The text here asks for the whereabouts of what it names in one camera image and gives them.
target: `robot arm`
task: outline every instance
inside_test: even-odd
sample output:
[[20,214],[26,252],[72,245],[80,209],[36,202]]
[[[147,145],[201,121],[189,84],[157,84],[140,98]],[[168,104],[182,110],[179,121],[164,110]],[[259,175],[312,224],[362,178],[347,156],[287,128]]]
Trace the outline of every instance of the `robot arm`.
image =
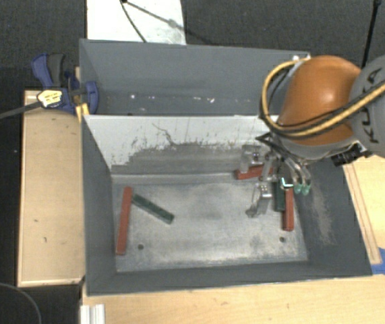
[[[278,120],[272,121],[269,84],[299,61]],[[332,157],[343,164],[372,153],[385,157],[385,56],[363,70],[327,55],[283,63],[263,85],[262,112],[272,142],[299,163]]]

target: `clamp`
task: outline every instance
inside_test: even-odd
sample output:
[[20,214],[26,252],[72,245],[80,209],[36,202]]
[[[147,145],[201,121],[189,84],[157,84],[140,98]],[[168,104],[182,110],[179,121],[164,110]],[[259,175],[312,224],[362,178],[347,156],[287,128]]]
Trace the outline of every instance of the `clamp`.
[[[50,92],[47,95],[55,97],[55,103],[43,104],[44,108],[54,108],[62,110],[66,113],[74,115],[76,113],[77,104],[72,100],[71,90],[77,92],[80,83],[71,72],[63,73],[62,65],[65,59],[64,54],[42,53],[36,56],[32,62],[32,71],[41,84],[44,90],[55,89],[56,94]],[[67,81],[67,88],[63,80],[63,76]],[[87,103],[89,105],[90,114],[95,114],[98,109],[99,92],[96,87],[96,82],[89,81],[85,85],[87,93]]]

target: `wooden block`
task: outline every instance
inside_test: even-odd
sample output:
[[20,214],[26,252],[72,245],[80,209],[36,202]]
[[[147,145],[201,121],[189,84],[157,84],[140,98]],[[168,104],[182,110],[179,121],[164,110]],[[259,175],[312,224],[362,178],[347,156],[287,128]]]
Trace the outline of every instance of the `wooden block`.
[[292,188],[285,191],[285,211],[282,217],[283,229],[286,232],[292,232],[294,230],[294,195]]
[[262,165],[258,165],[255,167],[250,167],[246,173],[241,173],[239,170],[235,171],[235,178],[237,180],[246,180],[252,178],[258,178],[262,173]]
[[119,230],[117,231],[116,254],[126,253],[127,228],[129,223],[129,212],[131,211],[132,187],[123,189],[122,209],[120,212]]

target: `yellow cable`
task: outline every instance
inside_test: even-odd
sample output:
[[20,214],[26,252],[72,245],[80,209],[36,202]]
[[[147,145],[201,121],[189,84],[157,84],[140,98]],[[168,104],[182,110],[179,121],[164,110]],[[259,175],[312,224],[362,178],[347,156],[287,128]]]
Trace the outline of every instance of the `yellow cable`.
[[[262,110],[264,112],[264,115],[266,117],[269,117],[268,114],[268,107],[267,107],[267,89],[268,85],[270,84],[271,79],[273,76],[278,73],[279,71],[283,70],[284,68],[287,68],[289,66],[292,66],[296,64],[299,61],[307,61],[309,58],[303,58],[299,60],[292,60],[287,61],[285,63],[282,63],[278,66],[276,66],[267,76],[266,80],[264,81],[264,85],[262,88]],[[296,127],[286,127],[279,125],[277,122],[272,121],[270,118],[266,119],[266,122],[270,124],[274,129],[281,131],[281,132],[288,132],[289,138],[292,137],[307,137],[314,135],[318,132],[321,132],[327,128],[332,127],[333,125],[336,125],[337,123],[343,121],[346,117],[350,116],[351,114],[354,114],[356,111],[359,111],[361,108],[366,106],[368,103],[370,103],[372,100],[376,99],[378,96],[380,96],[383,92],[385,92],[385,83],[381,85],[379,88],[371,91],[366,97],[363,97],[359,102],[355,103],[348,109],[345,109],[344,111],[341,111],[338,115],[335,115],[333,118],[323,121],[319,125],[316,125],[314,127],[310,127],[306,130],[300,131],[300,132],[291,132],[292,130],[295,130]]]

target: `blue tape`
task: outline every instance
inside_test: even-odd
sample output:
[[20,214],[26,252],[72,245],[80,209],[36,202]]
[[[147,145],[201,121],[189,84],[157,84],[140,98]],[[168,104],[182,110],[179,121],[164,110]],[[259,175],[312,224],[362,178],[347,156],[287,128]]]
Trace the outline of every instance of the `blue tape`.
[[378,247],[381,255],[381,264],[371,265],[372,273],[374,275],[385,275],[385,249]]

